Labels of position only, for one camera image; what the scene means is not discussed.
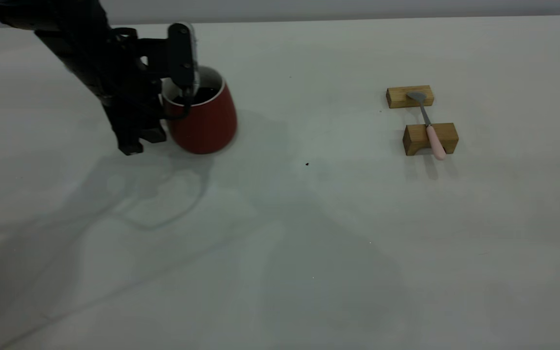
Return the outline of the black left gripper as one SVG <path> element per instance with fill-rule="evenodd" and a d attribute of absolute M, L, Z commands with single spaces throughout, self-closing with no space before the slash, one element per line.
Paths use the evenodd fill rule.
<path fill-rule="evenodd" d="M 143 68 L 133 46 L 136 30 L 99 27 L 96 37 L 101 43 L 96 62 L 103 90 L 101 102 L 118 149 L 129 156 L 143 152 L 140 140 L 166 142 L 160 115 L 164 114 L 162 78 Z"/>

